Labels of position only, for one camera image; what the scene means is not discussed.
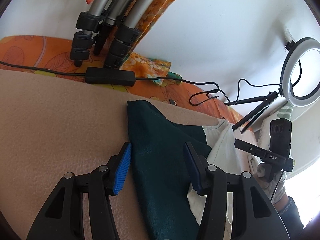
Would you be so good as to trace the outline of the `right dark sleeve forearm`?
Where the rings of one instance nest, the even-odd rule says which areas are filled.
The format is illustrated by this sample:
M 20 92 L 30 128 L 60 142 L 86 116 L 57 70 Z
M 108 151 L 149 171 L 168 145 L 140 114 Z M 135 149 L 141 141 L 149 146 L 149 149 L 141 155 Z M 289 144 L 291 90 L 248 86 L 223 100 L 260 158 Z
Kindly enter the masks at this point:
M 298 208 L 292 197 L 284 194 L 281 200 L 274 203 L 288 233 L 290 239 L 298 239 L 304 229 L 300 219 Z

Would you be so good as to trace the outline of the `right gloved hand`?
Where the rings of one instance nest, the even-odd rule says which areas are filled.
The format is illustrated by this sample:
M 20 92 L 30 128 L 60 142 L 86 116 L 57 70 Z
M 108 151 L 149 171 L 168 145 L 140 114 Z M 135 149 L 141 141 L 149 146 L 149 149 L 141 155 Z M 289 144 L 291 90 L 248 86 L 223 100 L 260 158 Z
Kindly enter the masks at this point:
M 287 175 L 285 171 L 279 171 L 273 176 L 271 181 L 268 181 L 266 175 L 268 166 L 268 164 L 260 163 L 257 166 L 254 177 L 272 204 L 276 204 L 285 195 L 284 183 L 287 179 Z

